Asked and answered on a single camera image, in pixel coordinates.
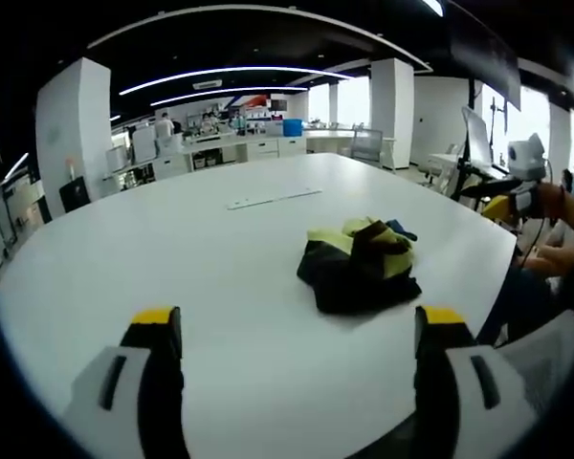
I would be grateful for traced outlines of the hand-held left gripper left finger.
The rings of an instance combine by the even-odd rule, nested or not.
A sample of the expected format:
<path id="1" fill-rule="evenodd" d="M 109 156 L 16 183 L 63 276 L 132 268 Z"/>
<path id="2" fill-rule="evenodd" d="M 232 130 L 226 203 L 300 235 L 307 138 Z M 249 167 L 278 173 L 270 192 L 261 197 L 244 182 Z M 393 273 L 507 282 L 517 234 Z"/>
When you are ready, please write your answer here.
<path id="1" fill-rule="evenodd" d="M 79 373 L 63 422 L 93 458 L 189 458 L 181 310 L 137 313 Z"/>

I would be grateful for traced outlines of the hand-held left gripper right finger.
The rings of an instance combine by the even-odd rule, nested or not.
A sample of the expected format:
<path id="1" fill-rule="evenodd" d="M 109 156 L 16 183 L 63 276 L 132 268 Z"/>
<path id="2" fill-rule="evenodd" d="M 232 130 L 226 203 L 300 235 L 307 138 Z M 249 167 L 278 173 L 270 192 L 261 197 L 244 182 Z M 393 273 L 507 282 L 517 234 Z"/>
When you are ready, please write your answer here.
<path id="1" fill-rule="evenodd" d="M 415 458 L 504 458 L 535 423 L 519 372 L 449 308 L 415 309 Z"/>

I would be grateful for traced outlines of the person's right hand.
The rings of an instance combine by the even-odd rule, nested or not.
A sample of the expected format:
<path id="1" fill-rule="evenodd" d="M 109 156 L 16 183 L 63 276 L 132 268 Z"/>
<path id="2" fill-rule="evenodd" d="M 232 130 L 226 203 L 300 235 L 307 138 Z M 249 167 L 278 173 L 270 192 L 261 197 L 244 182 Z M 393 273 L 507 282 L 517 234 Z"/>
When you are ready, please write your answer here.
<path id="1" fill-rule="evenodd" d="M 541 183 L 537 186 L 537 199 L 541 214 L 548 219 L 563 219 L 565 190 L 562 186 Z"/>

